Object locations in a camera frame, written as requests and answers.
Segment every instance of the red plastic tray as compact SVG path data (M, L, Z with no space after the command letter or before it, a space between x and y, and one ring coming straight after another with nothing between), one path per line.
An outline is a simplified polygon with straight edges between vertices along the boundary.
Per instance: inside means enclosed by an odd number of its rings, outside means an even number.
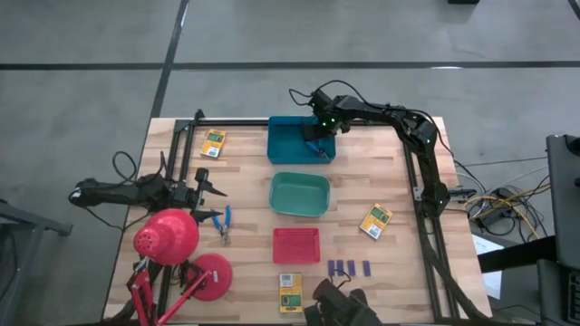
M320 263L320 237L317 228L274 229L275 264Z

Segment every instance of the white paper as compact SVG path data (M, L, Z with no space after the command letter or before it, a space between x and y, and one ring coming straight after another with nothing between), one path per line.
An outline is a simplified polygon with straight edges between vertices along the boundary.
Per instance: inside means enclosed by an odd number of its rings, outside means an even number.
M475 245L475 251L478 254L484 254L504 248L499 244L494 244L477 235L473 235L473 244ZM488 295L499 300L499 295L501 294L501 271L484 273L483 283L486 286L486 292Z

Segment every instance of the teal bowl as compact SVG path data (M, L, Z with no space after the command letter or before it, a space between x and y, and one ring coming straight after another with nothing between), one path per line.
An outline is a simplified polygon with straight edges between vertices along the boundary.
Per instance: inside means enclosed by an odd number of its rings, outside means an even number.
M278 172L272 178L269 202L280 214L320 217L328 210L330 182L323 176Z

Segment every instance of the butcher block tabletop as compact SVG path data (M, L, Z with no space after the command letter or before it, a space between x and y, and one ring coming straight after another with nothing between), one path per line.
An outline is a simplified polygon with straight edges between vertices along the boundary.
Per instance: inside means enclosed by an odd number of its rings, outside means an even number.
M435 118L446 143L441 118ZM155 173L160 151L169 154L175 119L153 119L143 150L140 175ZM429 292L425 280L411 189L402 144L391 127L352 127L336 137L336 158L330 165L272 165L266 157L267 127L213 127L227 132L219 158L199 154L209 128L196 127L188 169L188 186L194 187L196 168L209 170L209 181L227 194L209 193L204 209L224 211L231 207L231 244L221 244L211 220L199 226L199 244L190 257L221 254L231 262L234 279L227 294L214 302L187 301L169 322L179 323L297 323L302 313L280 313L279 274L301 273L304 306L314 303L312 293L328 274L328 260L354 260L356 276L341 290L355 288L366 292L369 306L383 323L432 322ZM185 134L179 144L176 174L179 174ZM435 149L441 180L448 187L458 184L453 159L438 141ZM320 218L285 216L268 204L270 182L280 171L305 172L327 176L331 183L328 211ZM364 216L375 204L393 212L378 241L359 229ZM462 208L449 205L449 208ZM143 208L129 211L126 223L143 216ZM469 222L461 212L445 211L441 224L454 278L465 294L485 314L491 315L488 297L479 270ZM117 313L131 298L126 283L132 263L139 257L132 239L145 221L133 225L121 240L104 317ZM316 227L320 232L321 262L293 265L272 262L272 233L278 227ZM363 260L371 263L371 277L363 275ZM161 275L153 287L159 292ZM438 280L441 305L445 313L445 291ZM171 286L168 308L181 289Z

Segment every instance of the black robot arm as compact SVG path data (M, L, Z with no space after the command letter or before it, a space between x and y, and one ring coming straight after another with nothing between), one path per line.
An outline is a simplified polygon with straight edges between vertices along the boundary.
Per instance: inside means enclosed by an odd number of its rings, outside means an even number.
M450 201L450 194L440 181L434 150L438 130L432 121L402 106L362 102L349 95L331 99L320 89L312 93L308 105L313 108L318 121L314 125L303 126L305 140L333 136L339 129L342 133L348 132L351 121L355 119L384 122L392 126L419 162L424 186L421 214L426 217L440 216Z

